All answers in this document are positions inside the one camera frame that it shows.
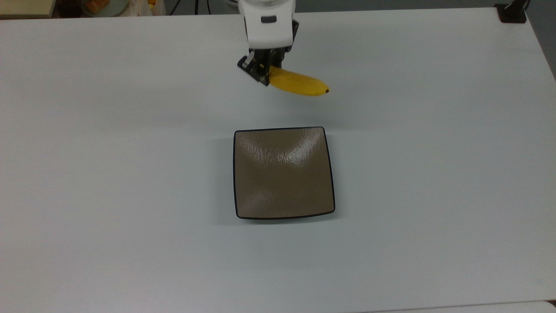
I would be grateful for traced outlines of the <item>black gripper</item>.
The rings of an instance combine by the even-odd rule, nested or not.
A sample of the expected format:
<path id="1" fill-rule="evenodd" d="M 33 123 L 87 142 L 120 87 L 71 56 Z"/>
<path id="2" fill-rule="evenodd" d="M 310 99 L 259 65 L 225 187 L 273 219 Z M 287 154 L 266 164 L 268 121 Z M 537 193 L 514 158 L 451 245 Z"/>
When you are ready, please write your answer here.
<path id="1" fill-rule="evenodd" d="M 282 66 L 286 53 L 290 52 L 299 28 L 297 20 L 286 23 L 262 23 L 248 20 L 249 53 L 238 61 L 242 69 L 258 83 L 270 85 L 270 65 Z"/>

